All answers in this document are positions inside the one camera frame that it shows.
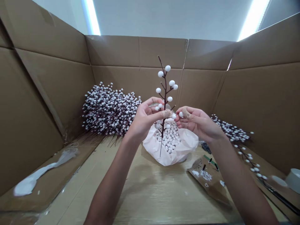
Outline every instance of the paper packaging bag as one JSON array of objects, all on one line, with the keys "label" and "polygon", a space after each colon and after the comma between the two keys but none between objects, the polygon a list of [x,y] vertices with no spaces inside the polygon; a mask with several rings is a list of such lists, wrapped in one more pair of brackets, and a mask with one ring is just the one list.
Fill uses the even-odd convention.
[{"label": "paper packaging bag", "polygon": [[213,163],[208,163],[208,160],[202,156],[187,171],[192,174],[210,197],[225,204],[228,209],[232,209],[230,201],[227,198],[227,189],[225,188],[222,175]]},{"label": "paper packaging bag", "polygon": [[[173,122],[172,118],[166,119],[166,123]],[[151,126],[149,133],[143,141],[143,146],[152,157],[162,164],[163,166],[170,166],[178,162],[184,161],[190,152],[194,152],[198,146],[198,136],[188,129],[178,129],[178,133],[181,139],[179,145],[177,145],[174,151],[169,154],[167,150],[161,146],[159,141],[155,137],[157,129],[154,124]]]}]

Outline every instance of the plastic wrapping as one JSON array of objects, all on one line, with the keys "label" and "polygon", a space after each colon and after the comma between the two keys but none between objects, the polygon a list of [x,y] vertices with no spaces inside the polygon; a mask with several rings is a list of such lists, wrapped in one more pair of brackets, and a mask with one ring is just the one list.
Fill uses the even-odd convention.
[{"label": "plastic wrapping", "polygon": [[18,183],[13,190],[14,196],[24,196],[24,195],[31,194],[32,190],[34,189],[37,183],[37,180],[45,172],[47,172],[52,168],[56,168],[64,164],[71,158],[75,157],[78,153],[79,153],[78,148],[69,147],[67,148],[67,150],[64,150],[57,162],[51,163],[48,166],[38,169],[36,172],[30,174],[28,177],[26,177],[20,183]]},{"label": "plastic wrapping", "polygon": [[[174,121],[173,119],[166,119],[165,123]],[[178,162],[184,161],[190,152],[194,152],[198,146],[198,136],[188,129],[178,129],[181,139],[174,151],[169,154],[167,150],[161,146],[155,137],[157,129],[154,124],[151,126],[149,133],[143,141],[143,146],[152,157],[163,166],[170,166]]]}]

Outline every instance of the white wall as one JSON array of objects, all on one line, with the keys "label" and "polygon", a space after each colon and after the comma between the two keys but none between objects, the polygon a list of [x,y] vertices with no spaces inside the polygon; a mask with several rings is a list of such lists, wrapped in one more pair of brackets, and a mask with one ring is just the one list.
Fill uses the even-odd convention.
[{"label": "white wall", "polygon": [[94,0],[101,35],[237,41],[252,0]]},{"label": "white wall", "polygon": [[33,0],[83,34],[88,34],[81,0]]}]

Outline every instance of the white tape roll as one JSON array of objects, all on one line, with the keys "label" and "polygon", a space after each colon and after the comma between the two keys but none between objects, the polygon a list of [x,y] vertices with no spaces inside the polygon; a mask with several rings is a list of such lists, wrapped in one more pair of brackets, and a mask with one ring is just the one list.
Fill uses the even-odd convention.
[{"label": "white tape roll", "polygon": [[285,179],[285,182],[289,188],[300,194],[300,170],[295,168],[291,169],[289,175]]}]

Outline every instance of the fluorescent light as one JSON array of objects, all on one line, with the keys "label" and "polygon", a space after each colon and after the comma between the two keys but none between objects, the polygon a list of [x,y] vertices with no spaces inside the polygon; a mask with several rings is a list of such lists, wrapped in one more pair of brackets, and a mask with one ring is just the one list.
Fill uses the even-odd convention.
[{"label": "fluorescent light", "polygon": [[92,35],[101,35],[93,0],[84,0]]},{"label": "fluorescent light", "polygon": [[237,41],[240,41],[257,31],[270,0],[253,0],[247,18]]}]

